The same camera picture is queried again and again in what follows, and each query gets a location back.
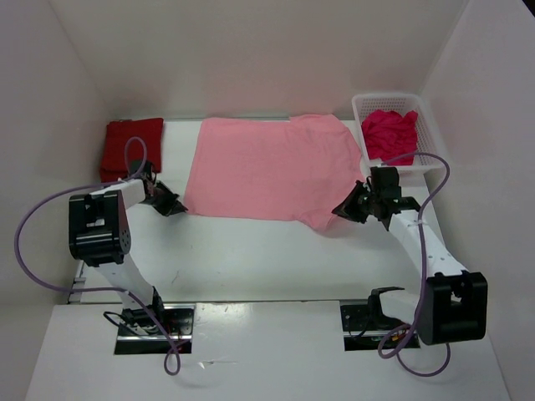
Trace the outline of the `dark red t shirt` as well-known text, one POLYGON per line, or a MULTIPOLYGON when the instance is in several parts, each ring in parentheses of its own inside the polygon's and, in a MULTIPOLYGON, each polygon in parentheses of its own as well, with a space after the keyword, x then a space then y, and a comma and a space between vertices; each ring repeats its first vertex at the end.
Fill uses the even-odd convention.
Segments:
POLYGON ((104 152, 99 167, 102 182, 111 182, 128 175, 126 165, 143 159, 143 145, 133 140, 125 160, 125 147, 128 140, 138 137, 143 140, 147 150, 147 160, 153 165, 153 171, 161 173, 161 142, 164 131, 162 118, 141 120, 116 120, 106 126, 104 152))

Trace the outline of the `pink t shirt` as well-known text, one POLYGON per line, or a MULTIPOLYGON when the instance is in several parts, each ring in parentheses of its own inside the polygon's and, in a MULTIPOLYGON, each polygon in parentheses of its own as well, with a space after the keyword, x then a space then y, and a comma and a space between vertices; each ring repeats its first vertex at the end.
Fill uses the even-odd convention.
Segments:
POLYGON ((199 216, 298 221, 326 231, 364 178, 361 152, 333 115, 201 123, 184 201, 199 216))

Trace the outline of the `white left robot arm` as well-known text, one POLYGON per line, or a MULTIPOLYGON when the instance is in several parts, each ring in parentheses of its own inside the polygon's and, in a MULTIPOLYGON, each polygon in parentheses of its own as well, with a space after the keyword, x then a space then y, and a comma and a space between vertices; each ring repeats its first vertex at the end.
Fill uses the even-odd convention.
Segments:
POLYGON ((151 206, 164 217, 187 212, 179 196, 157 179, 154 165, 135 160, 137 176, 103 190, 69 198, 69 250, 120 289, 122 318, 134 333, 160 334, 167 314, 158 291, 141 275, 130 254, 132 238, 126 211, 151 206))

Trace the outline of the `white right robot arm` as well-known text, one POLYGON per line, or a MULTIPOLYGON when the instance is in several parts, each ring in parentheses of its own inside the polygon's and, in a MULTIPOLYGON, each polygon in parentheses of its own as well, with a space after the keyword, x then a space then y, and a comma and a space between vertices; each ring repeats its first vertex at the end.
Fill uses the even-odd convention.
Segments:
POLYGON ((358 181, 333 213, 364 224, 376 218, 401 244, 420 273, 420 295, 402 287, 371 291, 366 310, 369 323, 386 329, 402 322, 415 325, 426 345, 484 338, 487 330, 487 279, 470 272, 444 246, 423 216, 424 208, 404 196, 395 167, 374 167, 358 181))

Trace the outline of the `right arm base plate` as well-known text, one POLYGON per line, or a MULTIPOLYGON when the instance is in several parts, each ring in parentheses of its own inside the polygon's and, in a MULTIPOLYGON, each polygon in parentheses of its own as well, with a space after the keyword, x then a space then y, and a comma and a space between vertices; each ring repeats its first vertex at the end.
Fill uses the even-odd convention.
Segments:
POLYGON ((344 350, 373 351, 377 350, 383 336, 390 330, 403 324, 399 319, 390 317, 375 321, 369 312, 368 303, 364 299, 341 302, 339 305, 344 350))

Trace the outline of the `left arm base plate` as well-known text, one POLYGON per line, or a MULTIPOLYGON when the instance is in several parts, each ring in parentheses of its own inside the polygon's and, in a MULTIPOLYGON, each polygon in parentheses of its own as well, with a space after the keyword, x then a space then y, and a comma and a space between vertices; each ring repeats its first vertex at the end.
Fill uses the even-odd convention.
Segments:
MULTIPOLYGON (((178 346, 180 354, 191 353, 193 321, 196 307, 194 304, 165 305, 164 329, 178 346)), ((142 327, 137 323, 127 322, 125 312, 105 312, 106 318, 117 327, 114 355, 165 355, 171 350, 166 337, 153 323, 142 327)))

